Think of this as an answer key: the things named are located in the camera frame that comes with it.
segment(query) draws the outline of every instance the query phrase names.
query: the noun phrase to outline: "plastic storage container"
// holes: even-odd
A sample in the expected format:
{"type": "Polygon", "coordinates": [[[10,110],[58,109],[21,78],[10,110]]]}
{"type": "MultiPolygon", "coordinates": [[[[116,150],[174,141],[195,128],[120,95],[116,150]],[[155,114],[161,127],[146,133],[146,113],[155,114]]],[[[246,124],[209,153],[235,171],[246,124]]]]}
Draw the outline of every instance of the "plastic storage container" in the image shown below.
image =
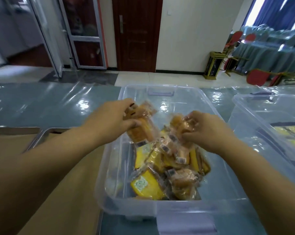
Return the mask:
{"type": "Polygon", "coordinates": [[[236,106],[228,124],[236,136],[295,183],[295,137],[275,129],[295,126],[295,95],[236,95],[233,102],[236,106]]]}
{"type": "MultiPolygon", "coordinates": [[[[126,86],[119,99],[132,98],[138,104],[152,102],[158,109],[154,123],[162,128],[168,124],[171,113],[188,114],[193,110],[219,115],[200,89],[178,86],[126,86]]],[[[198,191],[200,201],[152,201],[135,199],[128,177],[133,172],[133,150],[130,138],[123,134],[115,142],[106,145],[98,174],[95,197],[102,209],[111,214],[129,217],[155,217],[160,212],[233,213],[252,210],[240,185],[232,182],[231,169],[218,155],[208,153],[211,172],[205,177],[198,191]]]]}

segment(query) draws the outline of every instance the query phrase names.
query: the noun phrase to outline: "door handle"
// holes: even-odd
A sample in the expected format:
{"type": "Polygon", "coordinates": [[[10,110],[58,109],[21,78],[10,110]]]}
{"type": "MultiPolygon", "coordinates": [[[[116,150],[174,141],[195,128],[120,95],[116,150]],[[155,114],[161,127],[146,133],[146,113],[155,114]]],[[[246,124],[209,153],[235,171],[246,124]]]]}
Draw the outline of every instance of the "door handle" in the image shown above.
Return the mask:
{"type": "Polygon", "coordinates": [[[122,21],[122,15],[119,15],[119,27],[120,27],[120,33],[124,33],[124,23],[122,21]]]}

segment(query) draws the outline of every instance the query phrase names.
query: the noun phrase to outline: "baseboard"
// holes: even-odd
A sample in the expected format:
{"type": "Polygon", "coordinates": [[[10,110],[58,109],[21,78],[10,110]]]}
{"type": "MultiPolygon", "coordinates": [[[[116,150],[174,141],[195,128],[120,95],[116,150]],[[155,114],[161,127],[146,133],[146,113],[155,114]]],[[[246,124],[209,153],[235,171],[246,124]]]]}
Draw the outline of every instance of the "baseboard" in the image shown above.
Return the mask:
{"type": "Polygon", "coordinates": [[[109,71],[118,71],[117,68],[111,68],[111,67],[108,67],[107,70],[109,70],[109,71]]]}
{"type": "Polygon", "coordinates": [[[172,71],[172,70],[156,70],[156,73],[172,73],[172,74],[188,74],[188,75],[204,75],[204,72],[188,72],[188,71],[172,71]]]}

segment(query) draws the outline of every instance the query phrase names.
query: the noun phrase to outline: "brown wooden door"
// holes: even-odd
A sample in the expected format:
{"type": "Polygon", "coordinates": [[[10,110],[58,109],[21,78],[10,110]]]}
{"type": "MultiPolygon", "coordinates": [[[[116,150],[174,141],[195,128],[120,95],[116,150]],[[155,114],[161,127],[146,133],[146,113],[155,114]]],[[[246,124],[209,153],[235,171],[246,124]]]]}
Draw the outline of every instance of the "brown wooden door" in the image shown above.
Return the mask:
{"type": "Polygon", "coordinates": [[[163,0],[113,0],[120,71],[155,72],[163,0]]]}

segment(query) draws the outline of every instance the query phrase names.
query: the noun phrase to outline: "person's right hand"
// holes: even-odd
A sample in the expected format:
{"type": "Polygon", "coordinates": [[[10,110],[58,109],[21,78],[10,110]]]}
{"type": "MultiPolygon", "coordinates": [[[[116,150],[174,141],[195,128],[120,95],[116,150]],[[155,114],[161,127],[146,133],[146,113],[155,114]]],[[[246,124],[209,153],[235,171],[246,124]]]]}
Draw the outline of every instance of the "person's right hand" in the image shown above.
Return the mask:
{"type": "Polygon", "coordinates": [[[184,133],[182,138],[208,152],[220,155],[226,146],[238,140],[233,131],[217,115],[193,111],[185,119],[193,119],[196,122],[196,129],[192,133],[184,133]]]}

